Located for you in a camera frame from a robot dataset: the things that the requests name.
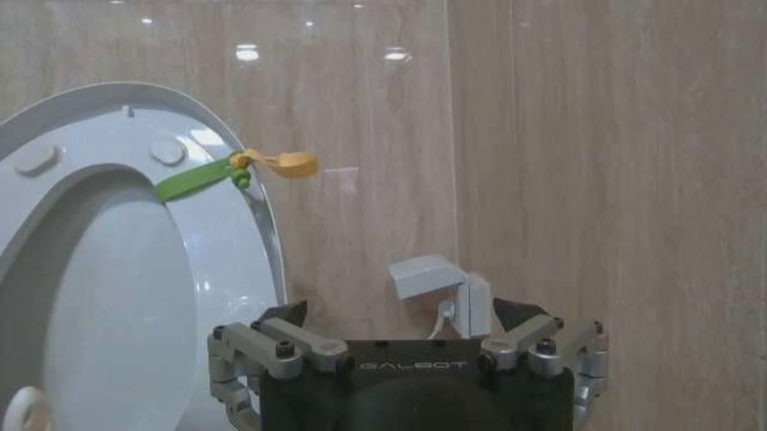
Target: logo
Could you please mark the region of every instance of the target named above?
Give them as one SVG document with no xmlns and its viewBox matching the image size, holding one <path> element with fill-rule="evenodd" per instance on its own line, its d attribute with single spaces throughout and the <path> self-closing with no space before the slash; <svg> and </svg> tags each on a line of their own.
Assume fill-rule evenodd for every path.
<svg viewBox="0 0 767 431">
<path fill-rule="evenodd" d="M 388 373 L 405 373 L 409 371 L 433 371 L 444 372 L 452 370 L 462 370 L 468 366 L 468 362 L 413 362 L 410 364 L 401 364 L 398 362 L 365 362 L 360 364 L 360 370 L 380 371 Z"/>
</svg>

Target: white cable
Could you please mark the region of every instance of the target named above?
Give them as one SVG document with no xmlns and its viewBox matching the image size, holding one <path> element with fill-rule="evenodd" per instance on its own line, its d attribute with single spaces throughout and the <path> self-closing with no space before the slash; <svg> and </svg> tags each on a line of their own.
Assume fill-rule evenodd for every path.
<svg viewBox="0 0 767 431">
<path fill-rule="evenodd" d="M 426 339 L 433 339 L 437 336 L 437 334 L 442 331 L 444 320 L 452 319 L 453 316 L 454 316 L 453 302 L 449 300 L 441 301 L 437 307 L 436 322 L 433 323 L 433 331 L 430 332 L 430 335 L 426 337 Z"/>
<path fill-rule="evenodd" d="M 442 327 L 444 327 L 444 316 L 437 313 L 436 323 L 433 323 L 433 331 L 430 332 L 430 335 L 426 337 L 426 339 L 433 339 L 436 337 L 436 334 L 438 334 L 442 331 Z"/>
</svg>

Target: screw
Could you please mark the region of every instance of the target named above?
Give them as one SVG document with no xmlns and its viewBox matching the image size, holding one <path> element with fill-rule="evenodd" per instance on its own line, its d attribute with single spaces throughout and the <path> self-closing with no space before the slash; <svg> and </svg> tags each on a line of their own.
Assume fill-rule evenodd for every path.
<svg viewBox="0 0 767 431">
<path fill-rule="evenodd" d="M 274 346 L 277 359 L 289 359 L 295 355 L 295 346 L 289 341 L 279 341 Z"/>
<path fill-rule="evenodd" d="M 223 326 L 218 325 L 215 328 L 213 328 L 213 339 L 215 341 L 219 341 L 219 337 L 223 334 Z"/>
<path fill-rule="evenodd" d="M 494 358 L 490 355 L 482 353 L 477 356 L 477 368 L 481 373 L 492 373 L 494 371 L 494 366 Z"/>
<path fill-rule="evenodd" d="M 536 352 L 542 355 L 556 354 L 556 342 L 552 339 L 540 339 L 536 343 Z"/>
</svg>

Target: marble tile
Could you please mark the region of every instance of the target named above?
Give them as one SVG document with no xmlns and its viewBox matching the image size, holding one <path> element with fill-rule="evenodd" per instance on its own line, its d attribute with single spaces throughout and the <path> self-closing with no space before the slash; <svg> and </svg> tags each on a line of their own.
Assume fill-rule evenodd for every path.
<svg viewBox="0 0 767 431">
<path fill-rule="evenodd" d="M 441 0 L 7 0 L 0 118 L 82 84 L 146 81 L 195 97 L 247 145 L 314 151 L 310 180 L 262 172 L 289 294 L 328 335 L 421 337 L 438 297 L 398 302 L 385 267 L 454 257 L 444 20 Z"/>
</svg>

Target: toilet lid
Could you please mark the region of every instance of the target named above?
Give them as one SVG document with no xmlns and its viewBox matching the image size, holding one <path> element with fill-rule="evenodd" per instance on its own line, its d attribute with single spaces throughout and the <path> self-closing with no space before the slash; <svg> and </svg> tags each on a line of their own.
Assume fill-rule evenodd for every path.
<svg viewBox="0 0 767 431">
<path fill-rule="evenodd" d="M 151 186 L 241 150 L 187 96 L 98 84 L 0 125 L 0 414 L 35 386 L 53 429 L 226 429 L 206 334 L 285 302 L 262 184 L 165 205 Z"/>
</svg>

